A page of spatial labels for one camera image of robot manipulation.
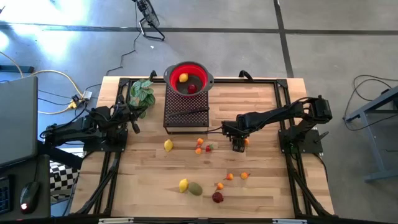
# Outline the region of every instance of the yellow lemon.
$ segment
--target yellow lemon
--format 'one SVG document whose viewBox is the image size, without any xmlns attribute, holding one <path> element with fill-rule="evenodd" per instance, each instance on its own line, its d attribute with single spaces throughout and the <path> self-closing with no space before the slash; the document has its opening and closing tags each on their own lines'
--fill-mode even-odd
<svg viewBox="0 0 398 224">
<path fill-rule="evenodd" d="M 184 191 L 188 189 L 188 180 L 187 179 L 181 180 L 179 187 L 180 187 L 180 192 L 184 193 Z"/>
<path fill-rule="evenodd" d="M 166 150 L 166 152 L 170 152 L 172 148 L 173 148 L 173 142 L 169 139 L 166 140 L 166 142 L 164 142 L 164 149 Z"/>
<path fill-rule="evenodd" d="M 180 77 L 178 79 L 180 80 L 180 82 L 186 82 L 188 80 L 188 74 L 183 73 L 180 75 Z"/>
</svg>

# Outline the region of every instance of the laptop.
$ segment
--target laptop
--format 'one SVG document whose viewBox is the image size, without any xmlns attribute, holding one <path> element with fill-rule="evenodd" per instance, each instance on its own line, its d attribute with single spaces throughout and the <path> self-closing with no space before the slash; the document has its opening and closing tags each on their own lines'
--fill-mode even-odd
<svg viewBox="0 0 398 224">
<path fill-rule="evenodd" d="M 37 77 L 0 83 L 0 167 L 37 155 Z"/>
</svg>

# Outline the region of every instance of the computer mouse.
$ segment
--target computer mouse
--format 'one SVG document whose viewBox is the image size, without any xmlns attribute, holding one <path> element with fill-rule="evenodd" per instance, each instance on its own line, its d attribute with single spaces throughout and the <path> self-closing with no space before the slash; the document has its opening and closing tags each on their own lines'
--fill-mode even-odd
<svg viewBox="0 0 398 224">
<path fill-rule="evenodd" d="M 33 181 L 25 185 L 19 199 L 19 206 L 23 214 L 34 212 L 37 206 L 40 183 Z"/>
</svg>

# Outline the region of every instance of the concrete floor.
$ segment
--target concrete floor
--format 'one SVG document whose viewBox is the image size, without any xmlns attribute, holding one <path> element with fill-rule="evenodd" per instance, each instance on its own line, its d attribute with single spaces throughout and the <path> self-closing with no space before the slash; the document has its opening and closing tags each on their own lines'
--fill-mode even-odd
<svg viewBox="0 0 398 224">
<path fill-rule="evenodd" d="M 398 2 L 393 0 L 279 2 L 286 29 L 398 30 Z M 152 0 L 152 4 L 161 27 L 278 29 L 272 0 Z M 0 20 L 135 27 L 134 5 L 130 0 L 13 0 L 0 14 Z M 119 65 L 120 55 L 132 49 L 136 35 L 136 32 L 42 31 L 39 27 L 16 26 L 14 30 L 0 30 L 0 49 L 20 65 L 66 72 L 84 90 L 101 83 L 106 71 Z M 214 76 L 236 76 L 242 69 L 254 77 L 287 76 L 279 34 L 168 32 L 165 35 L 165 42 L 139 37 L 137 52 L 124 58 L 124 68 L 109 75 L 149 75 L 151 70 L 161 75 L 169 65 L 196 60 Z M 323 140 L 323 158 L 333 206 L 341 217 L 398 222 L 398 178 L 363 182 L 364 175 L 376 171 L 369 141 L 362 131 L 348 131 L 341 120 L 355 76 L 398 78 L 397 41 L 398 35 L 287 35 L 294 77 L 304 78 L 308 94 L 322 94 L 333 110 L 334 119 L 318 129 L 330 132 Z M 0 64 L 9 62 L 1 57 Z M 17 78 L 16 73 L 1 74 L 1 80 Z M 40 75 L 39 88 L 66 96 L 75 94 L 70 83 L 54 74 Z M 374 98 L 383 90 L 385 87 L 378 83 L 368 83 L 360 92 Z M 99 88 L 93 91 L 98 94 Z M 59 103 L 66 100 L 39 95 Z M 349 111 L 363 104 L 365 101 L 356 96 Z M 63 106 L 40 101 L 39 108 L 57 111 Z M 52 116 L 40 114 L 39 132 L 51 123 L 64 123 L 73 117 L 73 111 Z M 396 155 L 390 152 L 386 156 Z"/>
</svg>

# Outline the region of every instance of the keyboard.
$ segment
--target keyboard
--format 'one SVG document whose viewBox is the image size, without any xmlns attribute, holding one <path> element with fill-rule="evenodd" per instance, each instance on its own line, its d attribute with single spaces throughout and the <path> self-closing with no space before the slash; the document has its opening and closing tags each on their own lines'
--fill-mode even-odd
<svg viewBox="0 0 398 224">
<path fill-rule="evenodd" d="M 11 180 L 9 175 L 0 177 L 0 214 L 12 210 L 10 183 Z"/>
</svg>

